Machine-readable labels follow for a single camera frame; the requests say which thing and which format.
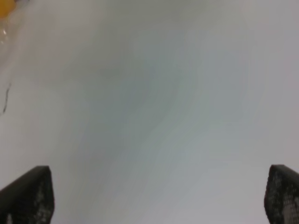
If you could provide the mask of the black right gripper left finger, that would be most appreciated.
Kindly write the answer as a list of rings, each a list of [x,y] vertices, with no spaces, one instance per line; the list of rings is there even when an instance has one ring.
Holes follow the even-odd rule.
[[[0,191],[2,224],[49,224],[55,210],[49,166],[36,166]]]

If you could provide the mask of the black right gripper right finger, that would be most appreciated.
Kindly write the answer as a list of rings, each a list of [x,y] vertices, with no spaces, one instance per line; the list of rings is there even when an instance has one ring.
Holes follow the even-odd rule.
[[[299,174],[285,165],[271,165],[264,195],[270,224],[299,223]]]

